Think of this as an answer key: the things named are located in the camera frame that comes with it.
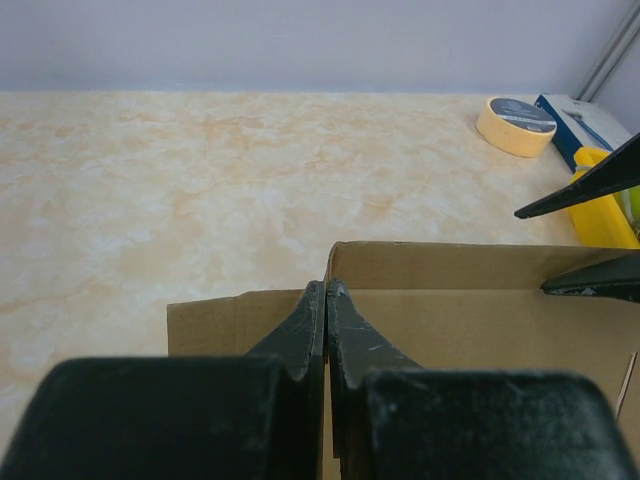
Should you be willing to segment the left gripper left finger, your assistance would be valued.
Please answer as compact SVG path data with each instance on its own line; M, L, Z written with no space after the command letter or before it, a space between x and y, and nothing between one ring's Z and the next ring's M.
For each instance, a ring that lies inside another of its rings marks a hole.
M318 479L325 287L238 356L56 365L1 463L5 479Z

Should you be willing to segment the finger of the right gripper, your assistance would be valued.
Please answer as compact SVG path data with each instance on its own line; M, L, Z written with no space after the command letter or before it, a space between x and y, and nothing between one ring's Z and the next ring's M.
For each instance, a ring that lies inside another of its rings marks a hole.
M639 135L634 135L579 179L514 212L528 219L585 203L639 185Z
M545 280L546 295L610 298L639 302L639 256L625 255Z

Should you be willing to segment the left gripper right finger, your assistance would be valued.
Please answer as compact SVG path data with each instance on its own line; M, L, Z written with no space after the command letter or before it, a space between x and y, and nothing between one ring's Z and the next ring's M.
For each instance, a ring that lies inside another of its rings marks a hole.
M345 479L635 479L604 395L553 370L426 369L331 280L333 454Z

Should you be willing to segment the brown cardboard box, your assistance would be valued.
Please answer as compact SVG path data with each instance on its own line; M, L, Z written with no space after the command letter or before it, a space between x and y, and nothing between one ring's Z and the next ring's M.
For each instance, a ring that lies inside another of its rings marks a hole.
M589 377L639 451L639 307L549 296L554 276L617 258L617 249L347 242L326 274L358 312L424 367L563 369Z

